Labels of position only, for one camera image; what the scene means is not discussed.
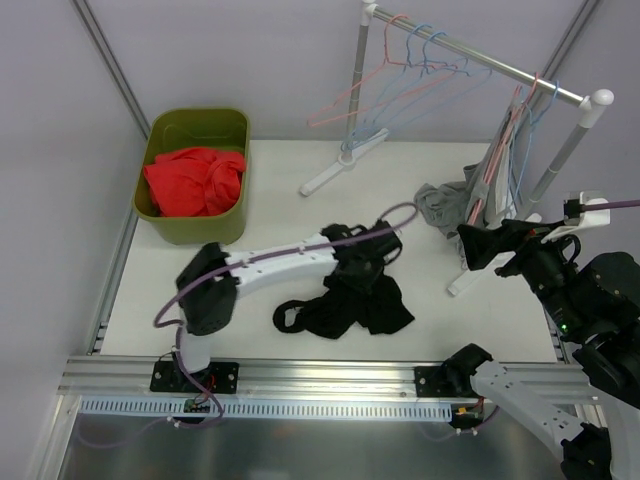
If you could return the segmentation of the black tank top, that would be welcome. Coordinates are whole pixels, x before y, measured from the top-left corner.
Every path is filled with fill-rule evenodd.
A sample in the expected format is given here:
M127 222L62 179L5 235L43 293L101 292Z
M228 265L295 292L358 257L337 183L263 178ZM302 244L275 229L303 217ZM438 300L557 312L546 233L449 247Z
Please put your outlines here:
M372 335L392 335L415 320L405 307L402 292L392 277L380 275L370 290L360 292L328 276L323 295L307 300L289 300L273 312L272 323L281 333L303 331L337 340L354 324Z

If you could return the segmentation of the grey tank top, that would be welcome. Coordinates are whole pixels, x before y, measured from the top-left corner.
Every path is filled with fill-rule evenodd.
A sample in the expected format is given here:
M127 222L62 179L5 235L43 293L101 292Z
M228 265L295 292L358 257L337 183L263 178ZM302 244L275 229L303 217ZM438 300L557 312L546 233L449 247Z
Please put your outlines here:
M485 170L483 163L465 166L463 181L439 186L425 183L413 198L426 223L438 229L455 246L462 263L466 262L466 257L457 228L468 222L475 202L487 197L489 186L483 180Z

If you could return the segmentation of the pink wire hanger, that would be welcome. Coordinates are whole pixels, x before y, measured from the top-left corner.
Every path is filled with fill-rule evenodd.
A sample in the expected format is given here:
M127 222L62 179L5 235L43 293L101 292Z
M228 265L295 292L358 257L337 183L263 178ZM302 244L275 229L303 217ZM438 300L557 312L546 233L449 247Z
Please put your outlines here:
M517 86L512 94L505 118L498 128L496 138L487 151L488 157L482 161L480 176L470 193L470 210L466 215L466 223L469 225L476 224L484 209L490 186L503 161L506 147L515 135L516 127L520 124L521 117L535 93L539 81L540 76L535 73L533 83L524 99L521 98L523 93L523 86L521 85Z
M403 20L396 20L397 26L390 26L387 30L388 34L388 50L391 52L391 58L394 63L398 62L401 59L401 54L404 51L404 43L403 44L394 44L391 38L390 30L393 28L400 28L401 23L403 21L407 22L410 20L410 17L404 14L396 14L390 17L389 20L385 22L385 26L392 22L393 17L402 16ZM307 119L307 126L310 128L324 127L329 124L333 124L338 121L344 121L346 126L346 135L347 128L352 127L356 124L354 120L348 120L346 115L349 112L354 112L357 107L363 106L368 99L372 97L372 93L379 89L379 86L383 83L380 78L381 74L377 73L372 79L367 80L355 93L351 93L350 90L353 86L356 85L358 80L361 80L363 77L368 76L372 71L374 71L377 67L379 67L384 58L384 30L383 29L383 44L382 44L382 60L376 67L367 71L365 69L366 63L366 49L368 45L369 38L369 29L371 24L369 22L360 26L360 31L358 34L358 42L356 46L356 59L354 65L354 72L352 77L352 86L347 89L347 91L338 95L338 97L333 101L333 103L321 108L316 113L312 114Z

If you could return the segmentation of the red tank top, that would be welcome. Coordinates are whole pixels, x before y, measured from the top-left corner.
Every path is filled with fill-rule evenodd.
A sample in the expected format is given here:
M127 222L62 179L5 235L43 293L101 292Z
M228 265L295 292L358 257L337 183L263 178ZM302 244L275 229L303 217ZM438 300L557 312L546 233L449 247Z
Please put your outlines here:
M203 217L235 206L246 168L242 153L190 147L157 155L142 172L162 216Z

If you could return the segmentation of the light blue wire hanger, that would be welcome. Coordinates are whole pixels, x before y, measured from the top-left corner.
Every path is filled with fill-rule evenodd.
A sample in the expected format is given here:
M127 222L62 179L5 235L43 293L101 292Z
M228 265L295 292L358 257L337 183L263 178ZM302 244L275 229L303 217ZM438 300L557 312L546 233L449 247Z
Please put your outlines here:
M453 81L457 77L471 78L481 72L479 69L470 70L468 68L469 58L467 56L446 61L436 60L429 56L428 47L431 44L434 44L436 40L448 38L448 34L441 30L434 30L427 35L421 47L422 57L414 62L412 60L412 38L417 37L419 33L425 33L427 24L417 25L408 33L405 41L405 61L392 62L388 53L387 30L390 26L397 26L396 20L403 20L403 17L393 17L392 22L385 26L382 64L368 76L358 80L350 92L355 93L367 80L372 79L386 67L396 66L399 68L399 73L383 87L372 105L357 107L354 112L349 112L346 115L348 120L357 121L356 117L359 114L363 114L364 118L360 124L347 128L346 138L341 144L343 153L352 152L356 147L364 146L376 137L383 128L391 125L405 110L412 109L415 104L427 98L442 84Z

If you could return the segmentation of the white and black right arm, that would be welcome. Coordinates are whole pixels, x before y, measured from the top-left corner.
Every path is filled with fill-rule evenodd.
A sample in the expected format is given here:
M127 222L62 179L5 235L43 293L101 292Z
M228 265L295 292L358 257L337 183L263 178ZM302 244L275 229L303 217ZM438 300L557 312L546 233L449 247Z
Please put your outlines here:
M597 427L553 406L494 360L469 344L440 367L456 395L491 400L559 460L568 479L636 479L639 476L639 266L625 252L594 257L578 268L564 254L581 250L562 223L505 220L494 230L461 225L457 231L470 269L498 254L512 258L499 277L522 276L561 334L577 345L573 357L598 390L606 424Z

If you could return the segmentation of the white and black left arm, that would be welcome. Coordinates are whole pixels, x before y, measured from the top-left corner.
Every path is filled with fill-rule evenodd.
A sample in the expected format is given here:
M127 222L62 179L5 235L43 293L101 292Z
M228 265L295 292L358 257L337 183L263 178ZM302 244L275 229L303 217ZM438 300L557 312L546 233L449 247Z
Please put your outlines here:
M238 300L306 277L327 278L368 297L401 251L402 242L383 220L369 228L334 223L301 242L254 252L204 245L175 281L182 326L173 379L186 391L205 385L212 337L229 325Z

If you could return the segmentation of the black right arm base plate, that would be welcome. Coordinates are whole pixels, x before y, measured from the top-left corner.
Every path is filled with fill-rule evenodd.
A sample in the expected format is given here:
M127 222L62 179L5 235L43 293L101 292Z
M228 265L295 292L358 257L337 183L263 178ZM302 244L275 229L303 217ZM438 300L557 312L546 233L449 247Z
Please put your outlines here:
M416 366L413 369L418 398L474 398L470 375L449 365Z

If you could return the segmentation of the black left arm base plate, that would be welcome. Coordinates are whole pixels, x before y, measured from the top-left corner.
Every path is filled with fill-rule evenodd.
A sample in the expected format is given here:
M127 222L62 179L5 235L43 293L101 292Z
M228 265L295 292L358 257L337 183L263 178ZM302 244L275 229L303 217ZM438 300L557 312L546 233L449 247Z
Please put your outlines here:
M237 362L212 361L191 377L213 394L235 394L240 365ZM180 370L176 359L158 360L154 364L149 389L155 393L200 393Z

